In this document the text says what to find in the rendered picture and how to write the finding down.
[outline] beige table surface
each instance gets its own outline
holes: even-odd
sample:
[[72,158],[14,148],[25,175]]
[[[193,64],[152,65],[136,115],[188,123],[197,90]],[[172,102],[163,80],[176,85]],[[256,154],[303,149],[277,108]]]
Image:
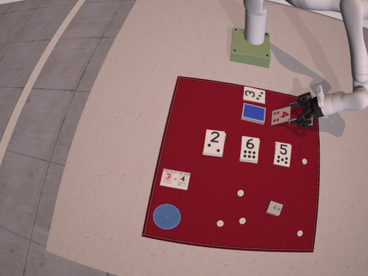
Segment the beige table surface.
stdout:
[[[137,0],[79,122],[47,251],[117,275],[366,275],[368,110],[320,119],[313,253],[221,250],[141,236],[177,76],[293,95],[315,83],[325,93],[351,92],[343,22],[264,4],[270,68],[230,62],[232,28],[244,28],[242,0]],[[295,175],[303,177],[308,172]]]

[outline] gray tile floor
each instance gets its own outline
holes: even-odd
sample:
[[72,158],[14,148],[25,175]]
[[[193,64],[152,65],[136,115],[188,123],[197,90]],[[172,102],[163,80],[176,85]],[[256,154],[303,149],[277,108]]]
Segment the gray tile floor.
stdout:
[[[40,56],[77,1],[0,5],[0,138]],[[86,0],[26,100],[0,167],[0,276],[109,275],[45,249],[75,130],[134,3]]]

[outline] black number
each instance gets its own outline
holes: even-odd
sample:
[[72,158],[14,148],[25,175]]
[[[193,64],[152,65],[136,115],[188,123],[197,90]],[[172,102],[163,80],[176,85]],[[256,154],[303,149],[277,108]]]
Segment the black number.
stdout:
[[286,148],[283,148],[282,146],[283,146],[283,144],[280,145],[280,149],[282,149],[282,150],[285,151],[285,153],[284,153],[284,155],[285,155],[285,154],[287,154],[287,150],[286,149],[287,149],[288,145],[284,145]]
[[215,138],[213,138],[213,139],[211,140],[211,142],[218,143],[219,141],[215,141],[215,139],[216,139],[216,138],[219,138],[220,134],[219,134],[218,132],[216,132],[216,131],[212,132],[211,134],[214,134],[214,133],[216,133],[216,134],[217,134],[217,136],[216,136]]
[[246,96],[248,96],[247,92],[249,92],[249,94],[253,93],[253,96],[252,97],[255,96],[255,93],[253,91],[249,91],[249,90],[246,91]]
[[254,148],[254,144],[250,143],[250,141],[253,139],[249,139],[247,142],[247,148]]

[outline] beige floor strip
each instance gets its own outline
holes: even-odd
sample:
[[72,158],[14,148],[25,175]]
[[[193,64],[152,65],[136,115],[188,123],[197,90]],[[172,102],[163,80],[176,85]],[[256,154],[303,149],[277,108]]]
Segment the beige floor strip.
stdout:
[[4,135],[2,136],[2,139],[0,141],[0,166],[2,163],[2,160],[4,158],[4,154],[7,148],[7,145],[9,144],[10,137],[12,136],[12,133],[14,131],[14,128],[16,126],[16,123],[18,121],[18,118],[21,114],[21,111],[23,109],[24,103],[28,98],[28,95],[33,87],[33,85],[36,82],[37,77],[39,76],[42,68],[44,67],[46,60],[48,59],[49,55],[51,54],[52,50],[54,49],[56,43],[59,41],[60,37],[64,33],[65,29],[68,27],[70,21],[74,18],[78,10],[81,8],[85,0],[79,0],[75,6],[72,8],[68,16],[65,18],[64,22],[61,24],[60,28],[56,31],[55,35],[51,39],[50,43],[47,45],[44,53],[42,54],[39,62],[35,66],[32,74],[30,75],[22,94],[19,97],[19,100],[13,110],[13,113],[11,114],[10,120],[6,126]]

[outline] green base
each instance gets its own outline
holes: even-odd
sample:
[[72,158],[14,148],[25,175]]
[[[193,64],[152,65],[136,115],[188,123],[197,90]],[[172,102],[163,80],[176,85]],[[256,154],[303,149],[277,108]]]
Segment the green base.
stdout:
[[232,28],[231,55],[232,62],[270,67],[270,34],[266,33],[261,45],[250,44],[244,38],[244,29]]

